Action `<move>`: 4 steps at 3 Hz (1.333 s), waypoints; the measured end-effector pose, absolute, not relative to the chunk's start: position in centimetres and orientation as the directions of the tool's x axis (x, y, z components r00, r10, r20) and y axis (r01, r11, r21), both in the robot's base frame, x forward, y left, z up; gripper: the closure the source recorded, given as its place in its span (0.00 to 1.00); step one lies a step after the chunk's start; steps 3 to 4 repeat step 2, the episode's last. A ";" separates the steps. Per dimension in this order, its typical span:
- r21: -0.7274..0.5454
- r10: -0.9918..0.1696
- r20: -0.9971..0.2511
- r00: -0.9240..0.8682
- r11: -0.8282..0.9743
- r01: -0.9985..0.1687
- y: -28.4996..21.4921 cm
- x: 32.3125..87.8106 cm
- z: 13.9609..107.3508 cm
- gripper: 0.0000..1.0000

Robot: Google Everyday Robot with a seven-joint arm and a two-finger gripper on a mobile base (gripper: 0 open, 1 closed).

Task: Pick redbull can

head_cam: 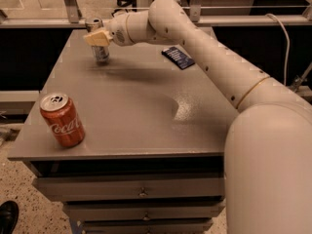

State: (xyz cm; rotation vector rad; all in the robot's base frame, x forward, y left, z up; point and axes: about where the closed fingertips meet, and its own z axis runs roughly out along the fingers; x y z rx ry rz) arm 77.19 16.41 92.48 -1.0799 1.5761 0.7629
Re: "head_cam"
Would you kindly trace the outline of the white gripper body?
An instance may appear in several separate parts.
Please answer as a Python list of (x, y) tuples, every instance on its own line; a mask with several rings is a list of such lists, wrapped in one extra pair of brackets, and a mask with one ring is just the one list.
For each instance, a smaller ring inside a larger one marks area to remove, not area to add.
[(109, 31), (110, 36), (115, 44), (119, 46), (132, 46), (134, 42), (131, 40), (127, 29), (127, 19), (129, 14), (121, 14), (110, 19), (105, 27)]

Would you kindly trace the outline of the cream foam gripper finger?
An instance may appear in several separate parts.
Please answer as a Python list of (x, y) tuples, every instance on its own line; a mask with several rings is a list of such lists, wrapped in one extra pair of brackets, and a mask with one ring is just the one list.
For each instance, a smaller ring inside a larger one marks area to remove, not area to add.
[(86, 34), (84, 40), (90, 46), (107, 47), (110, 45), (113, 37), (106, 28), (102, 27)]

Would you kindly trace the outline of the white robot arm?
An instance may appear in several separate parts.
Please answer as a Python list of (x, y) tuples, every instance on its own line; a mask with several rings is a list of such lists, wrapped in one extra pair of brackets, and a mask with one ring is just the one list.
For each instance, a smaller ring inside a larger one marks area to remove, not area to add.
[(91, 46), (179, 44), (238, 111), (224, 148), (228, 234), (312, 234), (312, 105), (198, 28), (174, 0), (125, 13)]

